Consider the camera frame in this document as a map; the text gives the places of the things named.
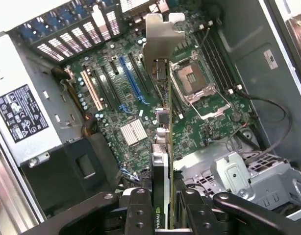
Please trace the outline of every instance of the warning label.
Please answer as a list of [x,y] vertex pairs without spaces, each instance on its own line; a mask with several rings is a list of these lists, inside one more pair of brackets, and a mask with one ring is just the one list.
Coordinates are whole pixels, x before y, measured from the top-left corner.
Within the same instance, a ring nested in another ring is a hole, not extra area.
[[28,85],[0,97],[0,114],[15,143],[48,127]]

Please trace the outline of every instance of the ventilation slot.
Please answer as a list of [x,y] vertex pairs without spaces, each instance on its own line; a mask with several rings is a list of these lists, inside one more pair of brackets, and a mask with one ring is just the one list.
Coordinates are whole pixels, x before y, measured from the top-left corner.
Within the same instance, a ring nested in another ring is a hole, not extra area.
[[102,13],[99,10],[99,8],[98,8],[97,5],[95,5],[93,7],[93,11],[94,11],[92,13],[93,19],[94,19],[97,27],[100,29],[102,37],[104,38],[105,41],[108,40],[108,39],[110,39],[111,37],[110,37],[110,33],[109,33],[108,29],[107,29],[106,22],[105,22],[105,20],[104,20],[104,18],[102,16]]
[[63,56],[59,55],[55,51],[53,51],[49,46],[46,44],[41,44],[37,47],[39,50],[41,50],[43,53],[49,55],[51,58],[57,60],[57,61],[62,61],[64,60]]
[[72,29],[71,32],[80,40],[80,42],[86,48],[90,48],[92,46],[92,44],[90,44],[90,42],[87,40],[84,33],[81,31],[81,29],[79,27],[75,28],[75,29]]
[[116,18],[115,12],[111,11],[111,12],[107,13],[107,19],[110,23],[113,35],[119,34],[120,31],[119,31],[119,26],[118,26],[118,23],[117,23],[117,18]]
[[92,25],[91,22],[84,24],[83,27],[85,28],[86,32],[88,32],[88,34],[91,36],[91,38],[93,39],[95,44],[98,44],[101,42],[101,40],[100,40],[98,34],[96,33],[94,26]]
[[62,34],[60,36],[76,53],[82,51],[82,48],[79,44],[77,44],[73,38],[69,35],[69,33]]
[[120,0],[122,12],[127,12],[140,6],[150,0]]
[[51,39],[49,43],[62,52],[65,56],[70,57],[73,55],[73,53],[69,51],[60,41],[58,41],[58,39]]

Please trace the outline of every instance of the metal expansion bracket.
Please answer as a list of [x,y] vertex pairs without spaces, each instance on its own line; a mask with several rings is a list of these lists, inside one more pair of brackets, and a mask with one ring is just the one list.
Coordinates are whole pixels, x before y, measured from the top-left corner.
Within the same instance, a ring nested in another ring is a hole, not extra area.
[[163,22],[162,14],[147,14],[146,38],[143,45],[147,73],[153,75],[154,61],[169,59],[178,43],[185,39],[184,31],[175,31],[174,24],[185,20],[183,13],[170,13],[169,21]]

